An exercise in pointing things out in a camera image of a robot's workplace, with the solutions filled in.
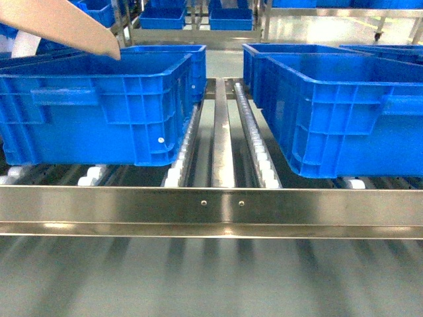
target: stainless steel rail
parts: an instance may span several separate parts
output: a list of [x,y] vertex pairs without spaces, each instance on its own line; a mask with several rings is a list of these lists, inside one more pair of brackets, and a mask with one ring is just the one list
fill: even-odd
[[231,124],[227,109],[225,80],[219,78],[216,80],[214,107],[212,187],[234,188],[237,186],[232,153]]

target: metal bar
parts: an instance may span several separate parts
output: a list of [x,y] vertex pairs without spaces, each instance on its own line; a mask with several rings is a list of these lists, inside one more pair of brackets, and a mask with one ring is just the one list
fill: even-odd
[[382,33],[383,27],[385,26],[385,21],[386,21],[386,18],[385,17],[383,17],[383,18],[380,19],[380,21],[379,21],[379,23],[377,25],[376,33]]
[[272,11],[273,11],[273,0],[268,0],[267,6],[264,10],[264,13],[266,14],[266,24],[264,25],[263,42],[265,43],[269,41],[270,18],[272,16]]
[[414,35],[416,35],[416,32],[417,32],[417,28],[418,28],[418,26],[420,25],[421,22],[422,22],[422,18],[416,18],[414,20],[414,24],[412,26],[410,35],[408,36],[409,38],[412,38],[412,39],[414,38]]
[[411,44],[417,45],[422,37],[423,34],[423,22],[420,21],[420,24],[417,28],[416,34],[414,35],[414,38],[412,39]]
[[128,5],[128,0],[124,0],[124,6],[126,11],[126,20],[128,21],[128,34],[130,36],[130,44],[131,46],[134,44],[134,39],[132,38],[132,32],[134,31],[134,28],[132,26],[132,20],[131,20],[131,11],[130,6]]
[[198,20],[196,21],[196,30],[199,30],[201,27],[201,22],[203,20],[203,7],[204,7],[204,0],[200,0],[200,12],[199,12]]
[[126,47],[126,39],[125,39],[125,32],[124,32],[124,22],[122,20],[122,14],[120,12],[119,3],[118,0],[111,0],[112,1],[112,7],[114,12],[114,19],[116,21],[116,24],[114,25],[114,28],[117,28],[118,33],[118,41],[120,47]]
[[283,9],[272,8],[272,17],[387,17],[420,18],[423,10],[390,9]]
[[134,30],[134,41],[141,43],[146,39],[166,39],[166,40],[252,40],[260,36],[260,31],[211,31],[211,30]]
[[213,166],[211,184],[213,187],[234,188],[235,169],[231,142],[231,124],[227,109],[225,79],[216,79],[214,112]]
[[0,234],[423,238],[415,190],[3,186],[0,199]]
[[190,0],[191,30],[196,29],[196,0]]

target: roller conveyor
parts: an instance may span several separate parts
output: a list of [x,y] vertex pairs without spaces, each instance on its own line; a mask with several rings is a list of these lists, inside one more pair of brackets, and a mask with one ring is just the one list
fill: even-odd
[[0,186],[0,233],[423,238],[420,179],[296,176],[241,79],[209,79],[190,123],[172,166],[26,168]]

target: white roller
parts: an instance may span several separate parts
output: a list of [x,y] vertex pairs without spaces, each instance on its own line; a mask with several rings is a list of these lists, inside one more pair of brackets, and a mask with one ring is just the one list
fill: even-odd
[[271,168],[270,161],[269,160],[261,160],[258,162],[258,168],[260,170],[269,170]]
[[106,172],[105,167],[99,167],[99,166],[90,167],[87,170],[87,177],[95,178],[99,180],[104,176],[104,172]]
[[256,145],[254,147],[254,151],[256,153],[265,153],[266,152],[266,150],[264,149],[264,146],[262,146],[262,145]]
[[263,180],[274,180],[275,179],[275,172],[273,170],[261,170],[260,173],[262,174]]
[[178,168],[180,170],[182,170],[184,168],[184,161],[182,160],[177,160],[174,164],[175,168]]
[[365,184],[362,180],[347,180],[346,187],[350,190],[365,190]]
[[260,139],[252,140],[252,145],[254,145],[255,147],[257,147],[257,146],[263,146],[263,141],[260,140]]
[[257,160],[260,162],[261,160],[268,160],[268,156],[266,153],[257,153]]
[[170,168],[167,172],[167,178],[180,178],[180,169],[179,168]]
[[88,176],[81,177],[78,181],[78,186],[94,186],[96,179]]
[[13,185],[16,182],[16,178],[10,176],[0,176],[0,185]]
[[277,180],[265,180],[264,185],[266,188],[279,188],[279,182]]
[[7,176],[22,178],[31,169],[31,166],[14,166],[7,171]]
[[165,187],[178,187],[179,180],[175,180],[174,178],[167,178],[165,180]]

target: crate handle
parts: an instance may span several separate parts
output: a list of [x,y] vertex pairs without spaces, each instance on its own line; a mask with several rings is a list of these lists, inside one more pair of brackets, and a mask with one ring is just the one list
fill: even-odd
[[31,90],[36,106],[98,106],[94,88],[38,88]]
[[423,116],[423,96],[384,96],[382,114],[388,116]]

